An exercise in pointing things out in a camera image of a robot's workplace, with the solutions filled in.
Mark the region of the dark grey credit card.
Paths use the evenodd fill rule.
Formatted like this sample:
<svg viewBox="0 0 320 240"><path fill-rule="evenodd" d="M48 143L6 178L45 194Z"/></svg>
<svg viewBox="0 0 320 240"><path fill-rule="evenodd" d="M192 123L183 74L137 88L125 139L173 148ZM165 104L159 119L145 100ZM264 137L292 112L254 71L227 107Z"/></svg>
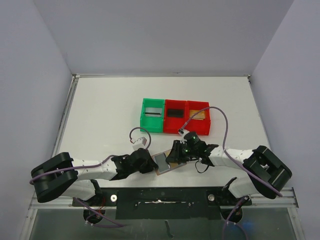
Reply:
<svg viewBox="0 0 320 240"><path fill-rule="evenodd" d="M154 156L154 160L158 165L158 171L160 173L165 172L170 169L169 164L166 162L166 158L167 158L167 156L164 152Z"/></svg>

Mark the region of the brown leather card holder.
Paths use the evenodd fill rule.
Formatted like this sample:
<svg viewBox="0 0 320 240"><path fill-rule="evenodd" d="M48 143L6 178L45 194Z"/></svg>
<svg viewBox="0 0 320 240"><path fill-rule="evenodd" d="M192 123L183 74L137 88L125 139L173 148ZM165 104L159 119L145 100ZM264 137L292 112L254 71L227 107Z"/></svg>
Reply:
<svg viewBox="0 0 320 240"><path fill-rule="evenodd" d="M167 150L151 156L153 161L158 165L158 168L155 170L157 176L166 174L186 165L186 163L167 163L166 158L169 156L170 152L171 150Z"/></svg>

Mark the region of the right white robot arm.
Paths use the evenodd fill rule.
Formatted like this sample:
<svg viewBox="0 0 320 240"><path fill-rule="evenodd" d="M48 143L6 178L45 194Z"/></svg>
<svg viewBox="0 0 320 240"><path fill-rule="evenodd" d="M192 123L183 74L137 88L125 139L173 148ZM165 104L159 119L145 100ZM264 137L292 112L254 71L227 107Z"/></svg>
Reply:
<svg viewBox="0 0 320 240"><path fill-rule="evenodd" d="M247 177L233 177L223 189L235 198L261 194L275 199L291 179L292 171L266 146L256 149L226 149L221 145L207 144L193 132L174 140L165 161L182 164L199 161L209 167L228 167L246 172Z"/></svg>

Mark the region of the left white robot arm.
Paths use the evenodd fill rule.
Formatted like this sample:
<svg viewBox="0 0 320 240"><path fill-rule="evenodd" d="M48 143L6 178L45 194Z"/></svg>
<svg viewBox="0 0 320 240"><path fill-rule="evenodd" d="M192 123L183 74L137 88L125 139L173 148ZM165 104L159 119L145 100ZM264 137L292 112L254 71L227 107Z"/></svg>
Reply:
<svg viewBox="0 0 320 240"><path fill-rule="evenodd" d="M117 181L139 172L158 169L147 149L131 154L110 155L103 161L81 160L62 152L31 171L37 201L47 203L61 196L87 201L101 193L97 180Z"/></svg>

